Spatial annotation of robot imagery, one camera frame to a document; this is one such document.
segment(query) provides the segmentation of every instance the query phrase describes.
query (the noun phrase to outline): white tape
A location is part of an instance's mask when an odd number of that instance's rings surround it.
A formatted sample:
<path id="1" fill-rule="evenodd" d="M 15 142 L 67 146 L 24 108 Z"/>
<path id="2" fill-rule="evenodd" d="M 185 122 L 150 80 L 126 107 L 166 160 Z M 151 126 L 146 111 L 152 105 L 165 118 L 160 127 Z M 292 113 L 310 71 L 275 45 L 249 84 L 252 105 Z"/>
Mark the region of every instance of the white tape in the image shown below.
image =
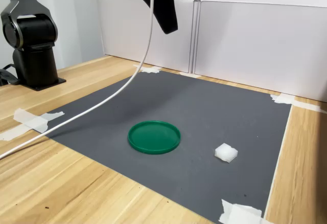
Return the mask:
<path id="1" fill-rule="evenodd" d="M 262 211 L 251 206 L 230 204 L 222 199 L 224 213 L 219 222 L 223 224 L 272 224 L 261 218 Z"/>
<path id="2" fill-rule="evenodd" d="M 26 125 L 30 129 L 35 129 L 39 133 L 44 133 L 48 129 L 48 121 L 46 119 L 20 108 L 15 111 L 14 120 Z"/>
<path id="3" fill-rule="evenodd" d="M 182 75 L 182 76 L 193 77 L 193 78 L 201 77 L 200 75 L 191 74 L 191 73 L 185 73 L 185 72 L 180 72 L 179 74 Z"/>
<path id="4" fill-rule="evenodd" d="M 12 129 L 9 129 L 3 133 L 0 134 L 0 140 L 1 141 L 11 141 L 12 139 L 15 139 L 16 137 L 23 135 L 27 131 L 31 130 L 29 127 L 27 127 L 24 124 L 20 124 Z"/>
<path id="5" fill-rule="evenodd" d="M 161 67 L 158 66 L 153 66 L 153 67 L 141 67 L 141 72 L 146 72 L 146 73 L 159 73 L 160 72 Z"/>
<path id="6" fill-rule="evenodd" d="M 18 136 L 23 135 L 31 129 L 34 129 L 40 133 L 45 132 L 48 129 L 48 121 L 58 118 L 64 115 L 62 111 L 59 113 L 45 113 L 40 117 L 31 114 L 23 109 L 17 109 L 14 113 L 14 120 L 22 123 L 12 129 L 9 129 L 0 134 L 0 140 L 11 141 Z"/>
<path id="7" fill-rule="evenodd" d="M 272 100 L 275 101 L 275 103 L 292 104 L 292 105 L 300 107 L 300 108 L 314 110 L 319 113 L 327 114 L 327 111 L 321 109 L 320 106 L 297 101 L 297 100 L 295 100 L 295 96 L 293 96 L 293 95 L 281 94 L 279 96 L 277 96 L 277 95 L 270 95 L 270 96 L 271 96 Z"/>

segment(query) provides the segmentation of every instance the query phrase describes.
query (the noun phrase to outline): green lid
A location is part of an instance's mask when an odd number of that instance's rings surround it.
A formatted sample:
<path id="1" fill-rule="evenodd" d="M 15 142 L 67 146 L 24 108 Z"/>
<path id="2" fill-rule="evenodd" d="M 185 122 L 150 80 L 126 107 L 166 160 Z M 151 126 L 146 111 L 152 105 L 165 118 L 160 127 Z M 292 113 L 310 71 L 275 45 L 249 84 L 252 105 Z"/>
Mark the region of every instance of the green lid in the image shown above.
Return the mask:
<path id="1" fill-rule="evenodd" d="M 145 121 L 134 125 L 128 132 L 129 144 L 147 154 L 164 154 L 174 150 L 180 141 L 180 132 L 172 124 Z"/>

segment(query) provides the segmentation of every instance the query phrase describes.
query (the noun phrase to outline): dark gray felt mat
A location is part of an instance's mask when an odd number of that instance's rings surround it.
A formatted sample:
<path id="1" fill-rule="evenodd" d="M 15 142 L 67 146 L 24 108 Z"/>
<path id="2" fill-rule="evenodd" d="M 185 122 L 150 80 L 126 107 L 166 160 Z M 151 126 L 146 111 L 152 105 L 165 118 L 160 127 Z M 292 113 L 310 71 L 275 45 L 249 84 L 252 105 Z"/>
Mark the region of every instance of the dark gray felt mat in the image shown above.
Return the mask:
<path id="1" fill-rule="evenodd" d="M 52 112 L 49 128 L 101 102 L 127 79 Z M 265 211 L 291 105 L 270 95 L 167 72 L 140 73 L 117 97 L 50 134 L 50 138 L 218 222 L 221 199 Z M 172 152 L 147 155 L 128 143 L 145 120 L 181 132 Z M 239 151 L 230 164 L 214 157 L 226 143 Z"/>

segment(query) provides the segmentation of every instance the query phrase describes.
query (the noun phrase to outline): white cube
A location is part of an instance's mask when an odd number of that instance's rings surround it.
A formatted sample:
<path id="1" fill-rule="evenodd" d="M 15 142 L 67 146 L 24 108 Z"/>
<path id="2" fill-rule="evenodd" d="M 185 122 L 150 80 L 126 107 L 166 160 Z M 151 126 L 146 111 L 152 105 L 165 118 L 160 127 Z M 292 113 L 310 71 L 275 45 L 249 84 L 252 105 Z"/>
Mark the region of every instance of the white cube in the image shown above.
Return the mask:
<path id="1" fill-rule="evenodd" d="M 222 144 L 215 150 L 215 156 L 223 161 L 230 163 L 237 157 L 238 151 L 227 144 Z"/>

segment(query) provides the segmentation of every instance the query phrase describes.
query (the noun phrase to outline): wooden table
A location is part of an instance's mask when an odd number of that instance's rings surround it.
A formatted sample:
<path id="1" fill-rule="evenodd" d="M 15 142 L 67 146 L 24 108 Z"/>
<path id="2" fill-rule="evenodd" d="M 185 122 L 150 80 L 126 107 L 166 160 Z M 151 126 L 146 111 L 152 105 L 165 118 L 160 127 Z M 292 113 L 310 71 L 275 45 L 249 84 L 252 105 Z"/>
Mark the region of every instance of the wooden table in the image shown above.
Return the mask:
<path id="1" fill-rule="evenodd" d="M 18 125 L 13 120 L 17 108 L 42 115 L 131 76 L 134 64 L 104 57 L 59 70 L 67 83 L 50 89 L 0 87 L 0 131 Z M 214 78 L 200 79 L 279 95 Z M 29 131 L 12 141 L 0 141 L 0 153 L 36 135 Z M 327 223 L 326 155 L 327 115 L 292 107 L 267 208 L 269 221 Z M 114 222 L 210 221 L 46 137 L 0 161 L 0 223 Z"/>

